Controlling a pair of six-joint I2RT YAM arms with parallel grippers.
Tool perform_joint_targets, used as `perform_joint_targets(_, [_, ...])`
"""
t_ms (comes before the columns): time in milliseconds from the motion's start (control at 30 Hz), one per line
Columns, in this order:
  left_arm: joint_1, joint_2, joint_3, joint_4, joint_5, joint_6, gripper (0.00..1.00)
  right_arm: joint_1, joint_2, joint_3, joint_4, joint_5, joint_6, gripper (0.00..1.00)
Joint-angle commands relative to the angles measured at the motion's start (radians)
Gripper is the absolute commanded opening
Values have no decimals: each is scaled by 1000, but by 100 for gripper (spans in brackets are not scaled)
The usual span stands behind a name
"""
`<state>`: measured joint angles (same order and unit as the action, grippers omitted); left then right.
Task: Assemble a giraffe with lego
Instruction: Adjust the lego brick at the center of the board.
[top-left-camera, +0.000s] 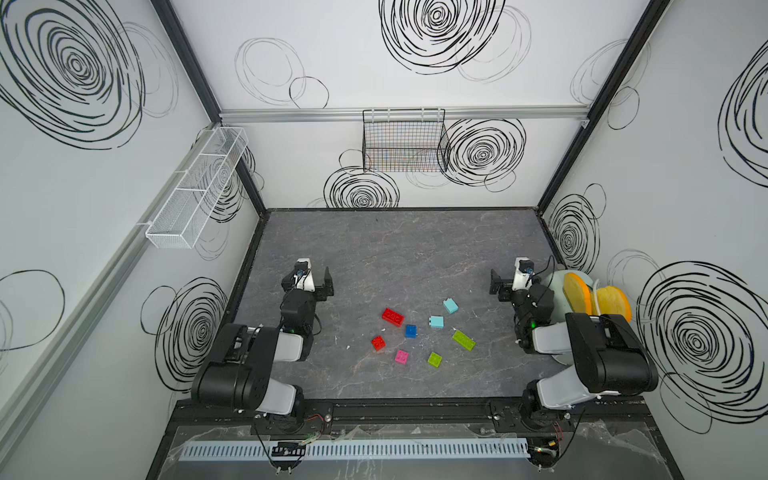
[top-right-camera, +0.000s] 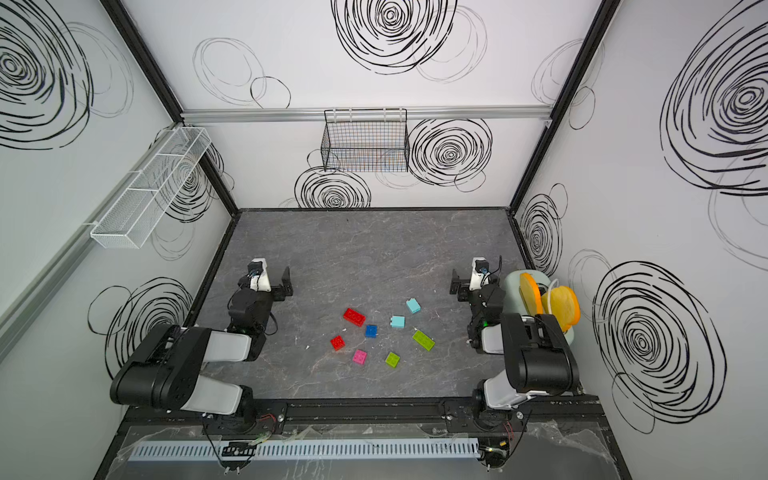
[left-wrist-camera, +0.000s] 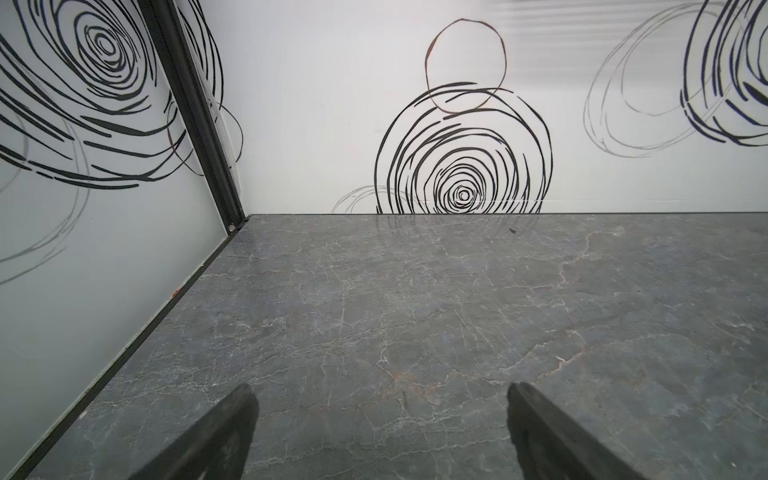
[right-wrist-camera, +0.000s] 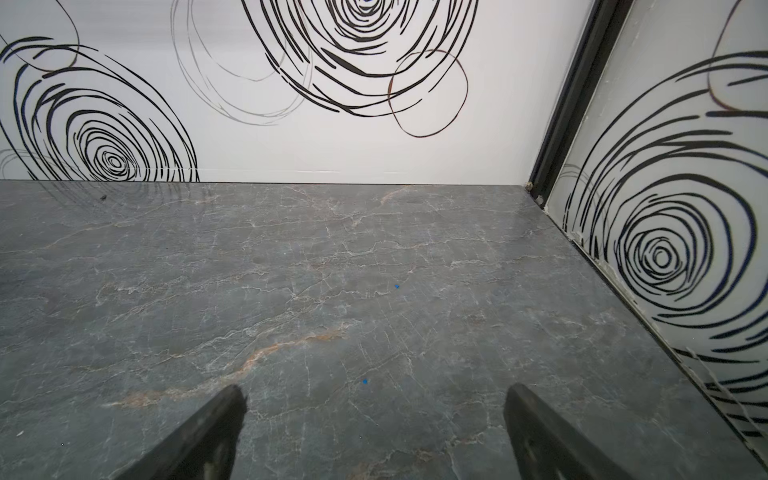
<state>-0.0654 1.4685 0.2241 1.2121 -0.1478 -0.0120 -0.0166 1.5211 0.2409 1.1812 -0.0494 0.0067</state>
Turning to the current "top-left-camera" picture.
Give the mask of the teal lego brick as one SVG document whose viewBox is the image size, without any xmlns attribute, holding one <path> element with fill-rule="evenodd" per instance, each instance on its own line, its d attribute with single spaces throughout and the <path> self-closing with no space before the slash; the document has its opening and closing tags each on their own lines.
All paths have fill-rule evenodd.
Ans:
<svg viewBox="0 0 768 480">
<path fill-rule="evenodd" d="M 435 329 L 442 329 L 444 327 L 444 318 L 442 316 L 431 316 L 429 318 L 429 326 Z"/>
<path fill-rule="evenodd" d="M 459 310 L 458 304 L 452 298 L 444 300 L 443 305 L 449 314 L 454 314 Z"/>
</svg>

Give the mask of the red long lego brick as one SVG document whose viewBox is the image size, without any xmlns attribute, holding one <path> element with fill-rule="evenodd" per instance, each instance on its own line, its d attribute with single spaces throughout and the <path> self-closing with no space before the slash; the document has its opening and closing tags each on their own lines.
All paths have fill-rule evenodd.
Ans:
<svg viewBox="0 0 768 480">
<path fill-rule="evenodd" d="M 405 317 L 403 315 L 397 313 L 396 311 L 394 311 L 394 310 L 392 310 L 390 308 L 386 308 L 383 311 L 383 313 L 381 315 L 381 318 L 384 321 L 392 324 L 393 326 L 395 326 L 397 328 L 400 328 L 403 325 L 404 320 L 405 320 Z"/>
</svg>

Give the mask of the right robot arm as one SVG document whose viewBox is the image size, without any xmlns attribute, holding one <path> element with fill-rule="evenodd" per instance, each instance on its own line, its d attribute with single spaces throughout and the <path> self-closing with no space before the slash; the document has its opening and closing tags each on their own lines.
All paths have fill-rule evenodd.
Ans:
<svg viewBox="0 0 768 480">
<path fill-rule="evenodd" d="M 542 429 L 579 405 L 653 391 L 658 371 L 630 323 L 631 305 L 614 286 L 576 270 L 541 277 L 521 257 L 512 277 L 490 273 L 489 292 L 513 310 L 517 345 L 565 366 L 530 381 L 519 404 L 523 424 Z"/>
</svg>

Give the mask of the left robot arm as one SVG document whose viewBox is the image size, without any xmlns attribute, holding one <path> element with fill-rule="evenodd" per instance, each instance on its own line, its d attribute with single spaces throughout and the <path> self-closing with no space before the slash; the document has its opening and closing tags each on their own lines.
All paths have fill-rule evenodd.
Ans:
<svg viewBox="0 0 768 480">
<path fill-rule="evenodd" d="M 320 283 L 308 258 L 301 258 L 281 280 L 284 291 L 275 327 L 228 323 L 216 336 L 190 390 L 205 407 L 251 411 L 283 428 L 298 430 L 306 422 L 301 387 L 272 377 L 277 363 L 304 362 L 322 332 L 317 304 L 334 295 L 328 269 Z"/>
</svg>

